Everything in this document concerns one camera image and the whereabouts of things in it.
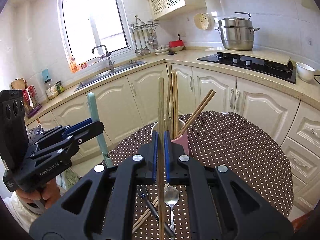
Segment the person's left hand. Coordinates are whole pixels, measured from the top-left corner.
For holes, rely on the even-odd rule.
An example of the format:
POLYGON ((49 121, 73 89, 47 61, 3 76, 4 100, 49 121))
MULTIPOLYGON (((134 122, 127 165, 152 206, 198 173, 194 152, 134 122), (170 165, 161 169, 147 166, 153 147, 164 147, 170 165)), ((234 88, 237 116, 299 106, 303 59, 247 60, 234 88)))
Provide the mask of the person's left hand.
POLYGON ((33 192, 24 192, 21 189, 16 191, 16 194, 24 202, 31 204, 35 200, 44 199, 46 201, 45 208, 49 209, 53 204, 55 204, 60 199, 60 189, 56 184, 56 178, 53 178, 47 183, 42 192, 33 191, 33 192))

